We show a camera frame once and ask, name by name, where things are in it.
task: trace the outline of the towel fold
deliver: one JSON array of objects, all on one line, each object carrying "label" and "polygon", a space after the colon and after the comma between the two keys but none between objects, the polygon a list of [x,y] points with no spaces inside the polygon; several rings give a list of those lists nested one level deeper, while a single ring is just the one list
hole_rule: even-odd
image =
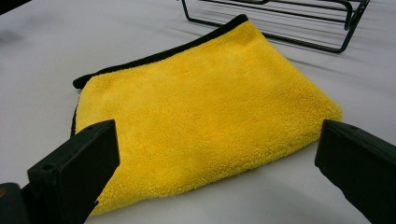
[{"label": "towel fold", "polygon": [[76,79],[73,133],[117,123],[121,164],[93,214],[176,195],[316,141],[341,109],[240,15],[189,44]]}]

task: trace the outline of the towel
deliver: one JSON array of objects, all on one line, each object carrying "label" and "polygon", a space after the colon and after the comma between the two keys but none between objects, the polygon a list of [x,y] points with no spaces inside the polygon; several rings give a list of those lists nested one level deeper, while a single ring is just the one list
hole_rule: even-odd
[{"label": "towel", "polygon": [[240,15],[208,35],[74,81],[72,132],[114,119],[120,167],[92,212],[177,195],[316,141],[341,109]]}]

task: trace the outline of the tabletop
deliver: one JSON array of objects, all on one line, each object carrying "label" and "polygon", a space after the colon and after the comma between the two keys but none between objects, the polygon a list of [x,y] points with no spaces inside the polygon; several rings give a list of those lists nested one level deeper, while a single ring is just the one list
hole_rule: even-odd
[{"label": "tabletop", "polygon": [[[396,2],[372,0],[345,52],[274,46],[343,108],[343,122],[396,145]],[[211,32],[176,0],[35,0],[0,16],[0,183],[70,137],[77,77]],[[320,170],[318,142],[181,195],[86,223],[368,223]]]}]

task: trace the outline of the white table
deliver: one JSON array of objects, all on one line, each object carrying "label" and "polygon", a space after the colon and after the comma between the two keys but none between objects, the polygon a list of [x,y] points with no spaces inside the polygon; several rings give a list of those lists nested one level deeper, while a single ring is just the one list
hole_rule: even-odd
[{"label": "white table", "polygon": [[[396,145],[396,2],[372,0],[347,50],[275,44],[344,109],[344,122]],[[176,0],[34,0],[0,16],[0,183],[69,138],[72,81],[188,43],[212,28]],[[318,144],[259,169],[87,223],[368,223],[314,165]]]}]

